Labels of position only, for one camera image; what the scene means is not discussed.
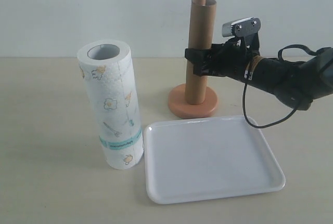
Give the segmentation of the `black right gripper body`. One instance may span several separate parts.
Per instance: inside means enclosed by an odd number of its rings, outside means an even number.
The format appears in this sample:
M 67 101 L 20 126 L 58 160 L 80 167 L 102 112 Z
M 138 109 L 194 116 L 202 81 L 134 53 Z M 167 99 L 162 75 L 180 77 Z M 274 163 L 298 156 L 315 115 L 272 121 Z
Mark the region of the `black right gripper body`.
M 260 55 L 257 34 L 232 37 L 222 44 L 213 44 L 207 63 L 207 74 L 230 77 L 235 80 L 251 80 L 255 57 Z

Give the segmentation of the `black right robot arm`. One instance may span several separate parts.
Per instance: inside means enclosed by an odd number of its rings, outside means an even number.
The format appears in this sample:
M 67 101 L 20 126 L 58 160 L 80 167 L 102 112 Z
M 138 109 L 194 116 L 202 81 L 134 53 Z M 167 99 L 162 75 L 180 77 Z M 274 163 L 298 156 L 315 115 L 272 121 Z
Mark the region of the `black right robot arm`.
M 293 44 L 312 58 L 288 61 L 279 50 L 277 57 L 265 58 L 259 52 L 259 36 L 233 37 L 208 49 L 185 49 L 185 58 L 193 64 L 197 76 L 229 77 L 274 95 L 282 104 L 301 111 L 315 99 L 332 94 L 332 48 L 317 51 Z

